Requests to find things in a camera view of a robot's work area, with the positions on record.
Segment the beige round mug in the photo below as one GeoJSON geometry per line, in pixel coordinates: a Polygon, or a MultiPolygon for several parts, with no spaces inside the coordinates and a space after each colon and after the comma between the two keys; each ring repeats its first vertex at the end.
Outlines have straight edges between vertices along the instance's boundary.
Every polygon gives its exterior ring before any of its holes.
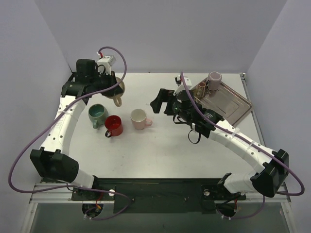
{"type": "Polygon", "coordinates": [[[122,105],[122,96],[125,93],[125,84],[123,81],[113,90],[104,93],[104,96],[113,100],[114,104],[117,107],[121,107],[122,105]]]}

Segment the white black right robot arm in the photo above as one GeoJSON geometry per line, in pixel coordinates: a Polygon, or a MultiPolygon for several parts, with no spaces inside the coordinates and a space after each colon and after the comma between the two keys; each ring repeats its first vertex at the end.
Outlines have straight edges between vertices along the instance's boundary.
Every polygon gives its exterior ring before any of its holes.
{"type": "Polygon", "coordinates": [[[245,138],[217,112],[204,108],[200,104],[193,105],[186,91],[177,95],[173,90],[160,89],[157,97],[150,103],[153,112],[160,112],[162,103],[166,103],[164,113],[178,119],[180,124],[190,128],[215,142],[218,142],[245,160],[253,171],[248,174],[225,174],[218,182],[217,193],[227,199],[233,194],[246,191],[257,191],[272,198],[288,176],[283,167],[289,164],[289,155],[284,150],[274,151],[261,146],[250,138],[245,138]]]}

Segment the red mug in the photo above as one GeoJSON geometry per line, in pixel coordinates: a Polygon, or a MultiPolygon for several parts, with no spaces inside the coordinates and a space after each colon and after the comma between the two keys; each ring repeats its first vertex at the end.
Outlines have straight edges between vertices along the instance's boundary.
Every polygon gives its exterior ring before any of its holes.
{"type": "Polygon", "coordinates": [[[119,136],[123,132],[123,125],[121,118],[117,115],[109,116],[104,123],[106,127],[105,137],[110,138],[113,136],[119,136]]]}

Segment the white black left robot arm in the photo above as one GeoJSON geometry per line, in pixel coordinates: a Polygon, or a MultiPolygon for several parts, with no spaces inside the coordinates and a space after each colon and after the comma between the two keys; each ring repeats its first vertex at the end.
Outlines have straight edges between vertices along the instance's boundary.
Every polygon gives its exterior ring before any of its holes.
{"type": "Polygon", "coordinates": [[[79,59],[76,71],[62,87],[59,108],[55,119],[40,149],[32,150],[30,159],[42,178],[70,183],[83,187],[83,194],[89,200],[96,199],[100,188],[94,184],[94,176],[79,168],[76,160],[70,158],[69,147],[78,119],[89,100],[89,93],[112,87],[118,82],[111,67],[115,62],[112,55],[98,61],[79,59]]]}

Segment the green ceramic mug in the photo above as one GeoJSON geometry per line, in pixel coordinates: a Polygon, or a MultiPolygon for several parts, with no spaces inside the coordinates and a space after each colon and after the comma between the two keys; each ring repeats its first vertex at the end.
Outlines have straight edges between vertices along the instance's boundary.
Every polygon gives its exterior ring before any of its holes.
{"type": "Polygon", "coordinates": [[[88,110],[88,117],[94,129],[104,125],[108,116],[108,110],[101,104],[94,104],[88,110]]]}

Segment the pink ceramic mug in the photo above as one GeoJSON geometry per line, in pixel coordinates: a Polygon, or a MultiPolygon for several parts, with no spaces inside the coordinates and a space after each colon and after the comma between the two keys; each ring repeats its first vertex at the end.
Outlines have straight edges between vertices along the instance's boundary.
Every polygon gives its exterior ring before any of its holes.
{"type": "Polygon", "coordinates": [[[130,118],[136,130],[143,130],[153,124],[153,122],[147,118],[146,112],[142,109],[133,110],[130,118]]]}

